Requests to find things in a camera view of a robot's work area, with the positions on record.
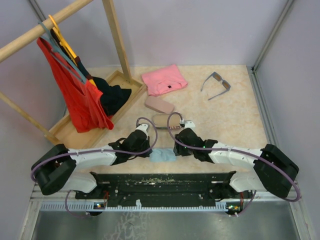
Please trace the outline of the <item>flag newspaper print glasses case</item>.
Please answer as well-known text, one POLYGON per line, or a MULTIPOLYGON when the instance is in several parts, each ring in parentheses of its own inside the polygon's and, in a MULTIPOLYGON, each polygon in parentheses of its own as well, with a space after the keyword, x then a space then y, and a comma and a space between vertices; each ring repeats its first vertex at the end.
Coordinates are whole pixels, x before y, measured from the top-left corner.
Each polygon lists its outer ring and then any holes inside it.
POLYGON ((171 130, 177 130, 185 125, 184 120, 178 114, 173 114, 171 117, 169 114, 155 114, 151 120, 158 130, 166 130, 168 126, 171 130))

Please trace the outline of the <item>pink glasses case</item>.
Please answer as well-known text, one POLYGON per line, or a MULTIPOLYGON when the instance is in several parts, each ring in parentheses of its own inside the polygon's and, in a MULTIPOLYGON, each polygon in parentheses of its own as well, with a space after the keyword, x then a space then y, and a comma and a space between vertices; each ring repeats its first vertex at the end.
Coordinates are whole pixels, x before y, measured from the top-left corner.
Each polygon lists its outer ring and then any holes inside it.
POLYGON ((144 105, 160 114, 171 114, 175 110, 175 106, 172 103, 155 96, 148 96, 144 105))

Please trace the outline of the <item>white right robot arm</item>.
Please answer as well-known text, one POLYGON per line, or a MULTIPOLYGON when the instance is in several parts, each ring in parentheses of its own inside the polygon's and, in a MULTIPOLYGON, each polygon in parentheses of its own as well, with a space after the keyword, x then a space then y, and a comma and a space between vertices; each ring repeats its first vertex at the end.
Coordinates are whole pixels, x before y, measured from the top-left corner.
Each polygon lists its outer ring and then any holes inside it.
POLYGON ((233 173, 223 185, 223 192, 229 198, 235 198, 240 192, 256 190, 290 201, 291 189, 296 192, 293 202, 301 198, 301 191, 295 183, 299 167, 273 144, 266 144, 263 148, 230 146, 213 139, 203 140, 190 127, 171 137, 177 156, 193 156, 201 162, 246 169, 233 173))

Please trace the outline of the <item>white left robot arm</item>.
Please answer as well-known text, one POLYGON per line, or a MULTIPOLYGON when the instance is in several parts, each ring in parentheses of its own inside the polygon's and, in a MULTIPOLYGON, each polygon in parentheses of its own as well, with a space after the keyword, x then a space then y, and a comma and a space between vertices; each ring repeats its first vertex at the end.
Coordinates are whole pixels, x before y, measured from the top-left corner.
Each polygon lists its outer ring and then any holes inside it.
POLYGON ((103 195, 104 186, 97 182, 92 173, 76 171, 119 165, 136 157, 149 157, 152 147, 147 128, 147 124, 140 124, 128 137, 98 148, 71 149, 62 143, 57 144, 32 165, 31 179, 38 184, 44 196, 60 190, 72 190, 97 199, 103 195))

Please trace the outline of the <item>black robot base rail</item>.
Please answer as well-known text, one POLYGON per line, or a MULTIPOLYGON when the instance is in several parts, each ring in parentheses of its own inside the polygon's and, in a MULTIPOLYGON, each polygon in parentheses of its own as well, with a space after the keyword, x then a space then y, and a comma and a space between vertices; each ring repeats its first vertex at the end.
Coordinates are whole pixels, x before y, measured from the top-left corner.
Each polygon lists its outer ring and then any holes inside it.
POLYGON ((98 200, 95 208, 144 211, 221 211, 239 214, 250 190, 236 192, 229 173, 97 174, 89 193, 76 191, 77 200, 98 200))

